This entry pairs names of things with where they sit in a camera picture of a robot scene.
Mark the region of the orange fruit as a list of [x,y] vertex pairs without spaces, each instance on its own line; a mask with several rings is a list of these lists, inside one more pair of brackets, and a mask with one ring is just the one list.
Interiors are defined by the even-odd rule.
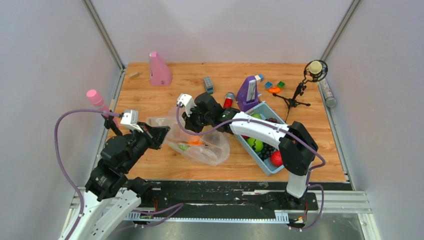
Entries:
[[187,139],[187,143],[193,146],[201,146],[204,145],[202,142],[202,137],[197,135],[189,135]]

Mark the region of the clear plastic fruit bag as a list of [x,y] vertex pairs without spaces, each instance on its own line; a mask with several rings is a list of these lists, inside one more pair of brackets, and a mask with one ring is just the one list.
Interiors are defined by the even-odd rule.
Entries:
[[178,125],[185,121],[177,117],[177,108],[173,107],[164,116],[151,116],[146,123],[152,127],[169,126],[164,144],[180,153],[185,159],[192,162],[217,166],[226,162],[230,156],[230,142],[226,134],[213,131],[205,135],[191,135],[184,132]]

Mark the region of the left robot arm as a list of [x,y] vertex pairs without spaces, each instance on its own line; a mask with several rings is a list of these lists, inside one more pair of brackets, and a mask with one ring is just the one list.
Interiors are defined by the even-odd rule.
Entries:
[[128,127],[128,134],[106,141],[80,196],[80,212],[60,239],[105,240],[132,210],[152,203],[152,185],[140,177],[129,180],[126,175],[148,149],[161,148],[171,128],[145,122]]

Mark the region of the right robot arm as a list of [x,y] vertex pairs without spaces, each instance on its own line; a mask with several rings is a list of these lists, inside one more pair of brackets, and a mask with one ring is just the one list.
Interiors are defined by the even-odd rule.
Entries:
[[223,108],[213,96],[202,93],[196,98],[182,93],[176,101],[176,119],[184,120],[180,128],[191,135],[205,135],[204,127],[211,131],[247,136],[267,143],[279,150],[283,166],[289,172],[285,195],[286,204],[298,209],[306,201],[312,163],[319,158],[318,146],[300,122],[280,124],[262,120],[233,107]]

